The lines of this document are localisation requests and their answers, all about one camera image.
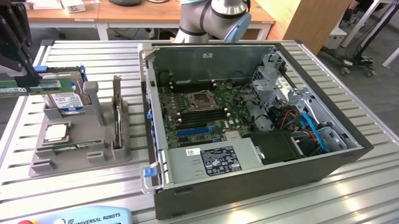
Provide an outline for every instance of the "wooden desk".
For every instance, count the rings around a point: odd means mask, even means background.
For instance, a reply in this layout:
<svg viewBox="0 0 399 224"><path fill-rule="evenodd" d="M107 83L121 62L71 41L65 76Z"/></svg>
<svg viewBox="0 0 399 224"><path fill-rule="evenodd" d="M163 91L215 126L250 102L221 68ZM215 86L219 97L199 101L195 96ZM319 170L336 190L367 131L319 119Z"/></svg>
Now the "wooden desk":
<svg viewBox="0 0 399 224"><path fill-rule="evenodd" d="M64 9L28 10L29 22L97 22L99 4L85 5L85 11L65 13Z"/></svg>
<svg viewBox="0 0 399 224"><path fill-rule="evenodd" d="M99 4L85 6L85 11L65 13L64 9L28 10L31 28L96 28Z"/></svg>
<svg viewBox="0 0 399 224"><path fill-rule="evenodd" d="M259 29L258 40L266 40L274 18L252 0L250 28ZM108 28L179 28L180 3L169 0L161 4L151 3L145 0L140 5L123 7L103 0L99 7L97 30L100 40L108 40Z"/></svg>
<svg viewBox="0 0 399 224"><path fill-rule="evenodd" d="M67 14L63 9L28 10L32 28L96 28L101 41L108 40L108 28L179 28L180 3L169 0L155 4L145 0L140 5L123 7L103 0L85 6L87 11ZM252 21L250 29L259 29L256 39L266 40L275 23L262 8L251 7Z"/></svg>

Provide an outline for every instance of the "gray carpet floor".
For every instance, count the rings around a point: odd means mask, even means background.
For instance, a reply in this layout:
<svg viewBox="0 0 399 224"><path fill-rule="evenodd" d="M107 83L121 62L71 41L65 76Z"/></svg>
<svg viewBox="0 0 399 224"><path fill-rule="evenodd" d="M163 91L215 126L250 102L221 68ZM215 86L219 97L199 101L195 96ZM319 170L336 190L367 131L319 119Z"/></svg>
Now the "gray carpet floor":
<svg viewBox="0 0 399 224"><path fill-rule="evenodd" d="M355 39L362 35L362 33L364 33L372 23L372 21L368 22L368 26L360 31L360 34L355 37ZM351 30L351 28L344 24L342 28L347 32L350 32ZM137 29L128 29L127 31L123 30L124 29L116 31L133 40L148 39L148 33L144 31L144 29L140 29L139 31ZM64 28L61 29L61 32L65 33L67 40L99 39L95 29ZM31 53L33 56L36 56L41 40L59 39L57 34L59 31L52 28L32 29L33 47L31 48ZM111 29L108 29L108 36L111 40L124 39L123 37L115 36L115 34L116 33ZM391 64L391 68L387 69L382 67L382 63L399 47L398 36L399 31L391 29L390 27L386 27L364 52L364 55L372 57L375 61L374 68L378 74L372 77L366 77L366 69L356 67L351 69L351 74L342 76L342 63L324 52L320 51L320 53L318 54L318 57L327 65L330 70L338 75L343 83L348 86L351 91L356 94L356 96L371 108L382 121L387 124L387 126L396 134L399 134L399 119L396 116L396 112L399 111L399 64L398 61L395 61ZM346 49L339 47L335 50L336 56L344 56L346 53L347 55L352 55L358 43L359 42L355 42ZM4 108L0 111L0 136L3 135L16 100L16 98L0 98L0 103L3 105L1 108Z"/></svg>

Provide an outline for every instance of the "power supply label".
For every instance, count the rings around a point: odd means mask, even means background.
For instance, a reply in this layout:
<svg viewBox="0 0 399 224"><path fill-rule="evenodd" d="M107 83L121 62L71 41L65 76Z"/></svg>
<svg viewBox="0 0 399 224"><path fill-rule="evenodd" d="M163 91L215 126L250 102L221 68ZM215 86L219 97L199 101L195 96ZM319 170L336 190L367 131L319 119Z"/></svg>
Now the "power supply label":
<svg viewBox="0 0 399 224"><path fill-rule="evenodd" d="M203 150L200 156L208 176L241 170L232 146Z"/></svg>

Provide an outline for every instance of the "desk leg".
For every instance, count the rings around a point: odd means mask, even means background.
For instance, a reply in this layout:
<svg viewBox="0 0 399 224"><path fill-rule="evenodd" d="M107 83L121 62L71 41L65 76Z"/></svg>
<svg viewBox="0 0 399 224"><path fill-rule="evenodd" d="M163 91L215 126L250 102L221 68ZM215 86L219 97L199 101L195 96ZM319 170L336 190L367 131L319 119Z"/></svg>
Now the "desk leg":
<svg viewBox="0 0 399 224"><path fill-rule="evenodd" d="M394 54L391 54L391 56L387 58L387 60L382 64L382 66L384 66L387 68L390 66L390 64L392 63L392 61L398 58L398 56L399 56L399 48L395 50Z"/></svg>
<svg viewBox="0 0 399 224"><path fill-rule="evenodd" d="M96 27L97 32L99 32L100 40L101 41L108 41L108 33L107 33L108 23L96 23L95 27Z"/></svg>
<svg viewBox="0 0 399 224"><path fill-rule="evenodd" d="M374 0L372 5L370 6L367 12L364 13L362 19L359 20L356 26L355 26L354 29L351 30L351 32L350 32L347 38L344 39L344 41L343 41L343 43L342 43L342 47L343 47L343 48L346 48L346 47L348 46L351 40L354 39L356 33L358 33L359 30L360 30L362 25L364 24L364 22L367 21L368 17L371 16L371 14L372 14L372 12L374 12L376 6L379 5L379 3L380 3L380 0Z"/></svg>
<svg viewBox="0 0 399 224"><path fill-rule="evenodd" d="M262 41L266 40L271 26L272 26L271 24L263 24L262 29L259 30L258 33L256 40L262 40Z"/></svg>
<svg viewBox="0 0 399 224"><path fill-rule="evenodd" d="M368 39L371 38L371 36L375 34L375 31L380 28L382 24L384 23L384 21L387 20L387 17L390 16L390 14L392 13L395 7L391 7L388 9L388 11L386 12L386 15L383 16L383 18L380 19L380 22L378 23L378 25L375 26L375 28L372 29L371 33L367 35L366 39L363 40L360 46L363 47L366 42L368 41Z"/></svg>

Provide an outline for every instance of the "red cable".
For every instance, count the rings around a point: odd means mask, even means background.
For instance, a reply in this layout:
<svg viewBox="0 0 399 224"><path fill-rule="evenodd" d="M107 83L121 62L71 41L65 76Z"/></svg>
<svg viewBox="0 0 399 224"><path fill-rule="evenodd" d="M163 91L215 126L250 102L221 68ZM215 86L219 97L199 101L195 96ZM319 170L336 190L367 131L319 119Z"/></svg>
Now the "red cable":
<svg viewBox="0 0 399 224"><path fill-rule="evenodd" d="M280 126L280 129L283 129L283 126L284 126L284 123L286 123L286 119L287 119L287 116L288 116L288 113L292 112L295 110L288 110L286 115L284 115L284 119L283 119L283 123L282 123L282 126Z"/></svg>
<svg viewBox="0 0 399 224"><path fill-rule="evenodd" d="M304 132L307 132L307 133L311 135L311 137L312 137L314 141L316 142L316 141L318 141L318 139L316 139L316 137L314 136L314 134L312 134L310 131L307 131L307 130L304 130Z"/></svg>

